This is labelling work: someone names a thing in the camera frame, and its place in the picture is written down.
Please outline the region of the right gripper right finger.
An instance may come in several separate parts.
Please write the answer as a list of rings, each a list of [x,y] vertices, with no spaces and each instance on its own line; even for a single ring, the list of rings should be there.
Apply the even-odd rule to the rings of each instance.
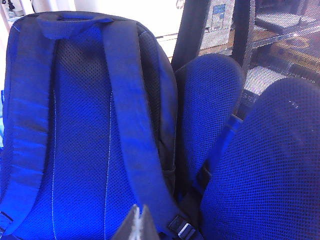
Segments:
[[[138,240],[159,240],[159,234],[150,209],[147,205],[143,205],[141,214],[137,219],[137,239]]]

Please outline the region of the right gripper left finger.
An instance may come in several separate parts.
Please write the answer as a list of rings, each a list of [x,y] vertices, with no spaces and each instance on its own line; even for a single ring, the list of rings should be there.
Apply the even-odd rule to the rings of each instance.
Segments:
[[[134,240],[135,234],[133,232],[135,231],[134,228],[136,227],[138,219],[139,207],[134,204],[113,235],[112,240]]]

